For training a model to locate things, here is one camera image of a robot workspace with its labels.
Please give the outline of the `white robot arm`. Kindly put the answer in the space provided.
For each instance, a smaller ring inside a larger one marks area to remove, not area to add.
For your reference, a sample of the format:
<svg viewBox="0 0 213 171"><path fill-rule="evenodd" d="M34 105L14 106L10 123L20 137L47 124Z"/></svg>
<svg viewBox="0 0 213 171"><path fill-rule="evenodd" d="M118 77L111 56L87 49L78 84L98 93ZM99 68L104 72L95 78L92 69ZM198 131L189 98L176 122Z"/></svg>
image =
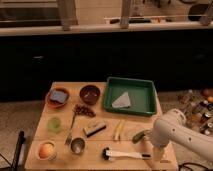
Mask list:
<svg viewBox="0 0 213 171"><path fill-rule="evenodd" d="M182 111L176 108L167 111L153 123L151 144L162 149L173 141L213 162L213 138L187 128L185 123Z"/></svg>

